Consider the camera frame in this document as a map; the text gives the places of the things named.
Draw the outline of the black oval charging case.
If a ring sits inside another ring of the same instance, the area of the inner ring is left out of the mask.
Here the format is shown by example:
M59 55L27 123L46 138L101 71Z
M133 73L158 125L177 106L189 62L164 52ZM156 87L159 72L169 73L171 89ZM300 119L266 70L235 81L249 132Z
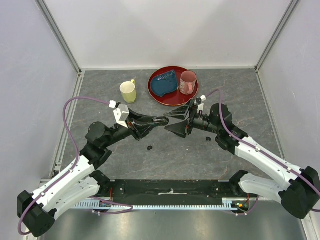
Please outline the black oval charging case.
M155 117L152 121L159 126L166 126L169 123L169 119L167 117Z

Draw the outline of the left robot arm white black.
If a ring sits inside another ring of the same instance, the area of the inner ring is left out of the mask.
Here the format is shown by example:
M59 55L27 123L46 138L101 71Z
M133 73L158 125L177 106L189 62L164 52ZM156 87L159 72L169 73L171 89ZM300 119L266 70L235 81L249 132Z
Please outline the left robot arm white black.
M22 226L34 237L44 235L66 211L82 200L110 191L110 179L100 170L112 151L108 147L132 136L140 141L154 128L166 126L165 116L148 116L120 107L114 111L116 123L112 127L94 122L88 128L86 145L76 150L76 158L58 175L42 187L29 193L24 190L17 197L18 232Z

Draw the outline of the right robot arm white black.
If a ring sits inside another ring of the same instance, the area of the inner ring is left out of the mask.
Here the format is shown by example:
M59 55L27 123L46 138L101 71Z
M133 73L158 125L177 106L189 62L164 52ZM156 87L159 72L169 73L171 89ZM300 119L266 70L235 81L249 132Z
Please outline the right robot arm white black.
M233 124L233 115L227 105L216 103L209 114L203 114L202 105L191 99L185 105L165 113L180 122L165 127L169 132L186 138L193 129L216 135L219 147L256 166L270 178L255 176L245 170L237 172L229 181L229 191L235 197L254 194L275 201L292 216L304 219L314 211L320 200L320 177L307 166L292 164L258 144L245 131Z

